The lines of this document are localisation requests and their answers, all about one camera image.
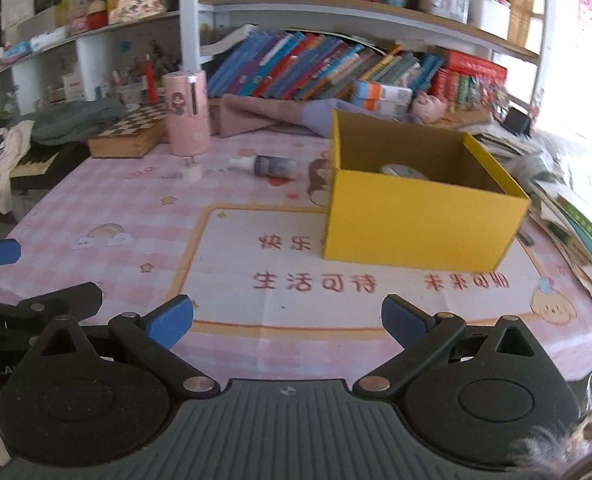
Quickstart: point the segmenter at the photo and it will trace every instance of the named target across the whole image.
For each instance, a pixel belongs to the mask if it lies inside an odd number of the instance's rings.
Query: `pink tumbler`
[[[163,77],[167,134],[173,155],[200,155],[209,148],[209,105],[205,73],[173,72]]]

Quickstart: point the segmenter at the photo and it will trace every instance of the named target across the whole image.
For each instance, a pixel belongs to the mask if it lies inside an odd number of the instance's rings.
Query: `decorative sign with chinese text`
[[[534,316],[530,301],[541,275],[516,240],[496,272],[469,274],[324,260],[324,232],[320,212],[235,206],[208,212],[173,291],[197,304],[193,330],[221,326],[244,335],[262,328],[305,337],[302,331],[324,330],[328,338],[381,331],[387,294],[477,324],[503,314]]]

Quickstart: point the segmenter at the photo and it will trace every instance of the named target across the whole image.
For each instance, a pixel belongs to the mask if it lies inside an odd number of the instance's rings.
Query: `chessboard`
[[[164,103],[143,105],[97,137],[89,139],[93,157],[140,158],[160,143],[165,134]]]

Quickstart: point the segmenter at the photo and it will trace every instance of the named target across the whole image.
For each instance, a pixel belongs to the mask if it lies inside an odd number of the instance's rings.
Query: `purple book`
[[[276,44],[282,39],[283,36],[284,33],[276,33],[271,38],[271,40],[265,43],[265,46],[263,46],[262,49],[260,49],[258,53],[255,55],[255,57],[253,57],[253,59],[245,65],[242,72],[239,73],[238,77],[235,80],[233,80],[232,83],[227,87],[225,94],[237,95],[237,93],[243,88],[243,86],[247,82],[247,79],[253,77],[253,75],[256,73],[256,70],[258,70],[258,65],[260,65],[260,62],[263,60],[266,54],[276,46]]]

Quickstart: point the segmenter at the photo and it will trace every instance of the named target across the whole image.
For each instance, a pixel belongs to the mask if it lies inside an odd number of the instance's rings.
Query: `orange border frame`
[[[278,205],[261,205],[261,204],[231,204],[231,203],[218,203],[212,204],[205,208],[201,214],[201,218],[198,220],[195,227],[195,234],[189,241],[187,248],[183,254],[180,267],[176,272],[172,288],[167,295],[167,300],[181,293],[183,284],[191,269],[193,258],[198,250],[198,246],[202,240],[207,223],[212,213],[216,210],[242,210],[242,211],[274,211],[274,212],[287,212],[287,213],[320,213],[325,212],[324,209],[317,207],[304,207],[304,206],[278,206]],[[537,262],[536,258],[531,254],[528,247],[526,247],[519,238],[518,243],[527,254],[528,258],[534,265],[534,268],[538,272],[541,278],[546,277],[544,270]],[[538,314],[534,314],[531,310],[524,314],[518,315],[523,321],[537,321],[542,320]],[[498,320],[497,317],[487,319],[474,319],[467,320],[468,324],[475,325],[494,325]],[[262,325],[240,325],[223,323],[216,321],[199,321],[193,322],[193,330],[201,333],[212,333],[220,335],[234,335],[234,336],[247,336],[256,338],[271,338],[272,335],[284,335],[289,333],[289,336],[295,338],[307,339],[307,340],[327,340],[327,339],[385,339],[387,338],[387,332],[383,328],[299,328],[299,327],[268,327]]]

